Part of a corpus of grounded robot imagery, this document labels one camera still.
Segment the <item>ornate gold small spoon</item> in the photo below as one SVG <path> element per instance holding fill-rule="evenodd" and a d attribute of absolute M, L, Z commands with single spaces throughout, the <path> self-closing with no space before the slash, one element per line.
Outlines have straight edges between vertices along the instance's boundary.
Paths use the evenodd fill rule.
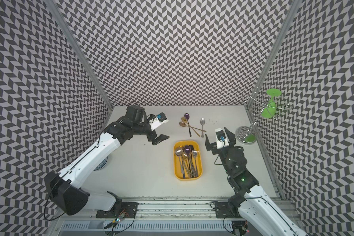
<path fill-rule="evenodd" d="M 187 156 L 187 154 L 185 152 L 183 152 L 182 158 L 183 158 L 184 168 L 185 168 L 185 170 L 187 172 L 188 177 L 190 178 L 191 172 L 190 172 L 189 163 L 188 163 L 188 156 Z"/>

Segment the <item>rose gold spoon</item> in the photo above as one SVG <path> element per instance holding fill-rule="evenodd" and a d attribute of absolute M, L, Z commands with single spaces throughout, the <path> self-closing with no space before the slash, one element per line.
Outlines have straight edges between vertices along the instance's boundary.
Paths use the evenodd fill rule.
<path fill-rule="evenodd" d="M 189 128 L 192 128 L 192 129 L 196 129 L 196 130 L 200 130 L 200 131 L 206 132 L 206 130 L 202 130 L 202 129 L 198 129 L 198 128 L 192 127 L 192 126 L 190 126 L 190 125 L 187 125 L 187 124 L 184 123 L 184 122 L 179 122 L 179 125 L 180 125 L 181 127 L 189 127 Z"/>

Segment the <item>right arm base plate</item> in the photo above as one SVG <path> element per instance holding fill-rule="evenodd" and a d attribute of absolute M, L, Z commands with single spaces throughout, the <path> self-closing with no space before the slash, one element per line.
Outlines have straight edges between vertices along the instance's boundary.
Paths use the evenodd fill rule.
<path fill-rule="evenodd" d="M 214 202 L 214 211 L 216 218 L 224 219 L 224 218 L 240 218 L 240 214 L 238 212 L 238 208 L 229 204 L 228 202 Z"/>

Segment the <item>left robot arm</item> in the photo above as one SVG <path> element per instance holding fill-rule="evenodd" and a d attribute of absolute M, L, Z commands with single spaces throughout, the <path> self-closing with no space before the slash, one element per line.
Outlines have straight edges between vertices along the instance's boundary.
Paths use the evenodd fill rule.
<path fill-rule="evenodd" d="M 126 114 L 110 123 L 82 155 L 60 172 L 45 176 L 47 201 L 67 215 L 75 215 L 83 209 L 110 211 L 121 199 L 112 192 L 88 193 L 82 189 L 83 183 L 109 154 L 133 136 L 145 135 L 153 145 L 167 140 L 169 136 L 156 133 L 156 129 L 167 122 L 164 113 L 147 115 L 143 107 L 128 106 Z"/>

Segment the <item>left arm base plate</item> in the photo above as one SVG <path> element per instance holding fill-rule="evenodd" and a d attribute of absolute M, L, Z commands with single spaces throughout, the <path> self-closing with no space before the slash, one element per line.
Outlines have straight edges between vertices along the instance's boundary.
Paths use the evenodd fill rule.
<path fill-rule="evenodd" d="M 115 204 L 109 211 L 98 210 L 96 213 L 96 218 L 115 219 L 118 218 L 121 213 L 125 214 L 125 219 L 134 218 L 138 210 L 138 205 L 139 203 L 137 202 Z"/>

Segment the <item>yellow storage box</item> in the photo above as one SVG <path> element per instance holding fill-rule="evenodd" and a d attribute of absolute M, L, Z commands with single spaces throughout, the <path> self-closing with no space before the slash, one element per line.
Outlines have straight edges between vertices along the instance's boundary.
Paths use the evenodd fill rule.
<path fill-rule="evenodd" d="M 199 179 L 203 165 L 199 144 L 193 140 L 179 141 L 174 145 L 174 172 L 180 181 Z"/>

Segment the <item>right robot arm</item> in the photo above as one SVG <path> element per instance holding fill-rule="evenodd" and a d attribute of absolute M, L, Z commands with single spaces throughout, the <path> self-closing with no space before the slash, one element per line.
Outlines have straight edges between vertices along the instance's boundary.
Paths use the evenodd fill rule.
<path fill-rule="evenodd" d="M 206 136 L 207 151 L 218 155 L 227 174 L 227 181 L 234 191 L 228 207 L 234 216 L 240 216 L 254 226 L 263 236 L 306 236 L 269 197 L 259 181 L 246 168 L 244 148 L 236 146 L 236 136 L 227 128 L 215 130 L 215 142 Z"/>

